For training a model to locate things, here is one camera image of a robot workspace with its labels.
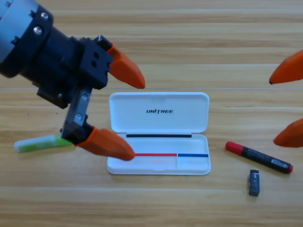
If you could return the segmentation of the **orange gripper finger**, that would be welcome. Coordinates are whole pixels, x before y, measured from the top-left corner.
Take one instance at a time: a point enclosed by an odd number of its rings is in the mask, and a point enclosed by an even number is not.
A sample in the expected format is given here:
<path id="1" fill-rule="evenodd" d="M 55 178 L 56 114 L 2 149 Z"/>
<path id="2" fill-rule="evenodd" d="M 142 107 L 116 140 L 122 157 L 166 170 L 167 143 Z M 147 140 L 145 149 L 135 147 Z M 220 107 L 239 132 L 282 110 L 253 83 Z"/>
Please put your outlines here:
<path id="1" fill-rule="evenodd" d="M 279 84 L 303 79 L 303 51 L 287 57 L 273 72 L 269 83 Z"/>
<path id="2" fill-rule="evenodd" d="M 303 146 L 303 120 L 299 119 L 288 125 L 273 140 L 281 147 L 301 148 Z"/>
<path id="3" fill-rule="evenodd" d="M 93 127 L 92 132 L 83 142 L 76 146 L 99 156 L 114 157 L 130 161 L 135 157 L 135 152 L 125 139 L 107 129 Z"/>

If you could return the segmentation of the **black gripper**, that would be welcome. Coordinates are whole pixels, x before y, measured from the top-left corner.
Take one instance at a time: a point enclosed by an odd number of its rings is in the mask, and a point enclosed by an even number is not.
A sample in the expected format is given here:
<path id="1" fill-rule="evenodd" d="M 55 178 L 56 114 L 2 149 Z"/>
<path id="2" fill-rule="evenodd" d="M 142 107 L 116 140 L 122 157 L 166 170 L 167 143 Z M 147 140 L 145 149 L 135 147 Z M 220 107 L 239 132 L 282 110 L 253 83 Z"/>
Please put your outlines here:
<path id="1" fill-rule="evenodd" d="M 106 52 L 97 40 L 67 37 L 39 4 L 1 5 L 0 72 L 7 78 L 25 77 L 40 97 L 68 108 L 62 138 L 73 144 L 92 132 L 86 114 L 90 95 L 107 85 L 109 72 L 134 88 L 145 88 L 139 67 L 114 44 Z"/>

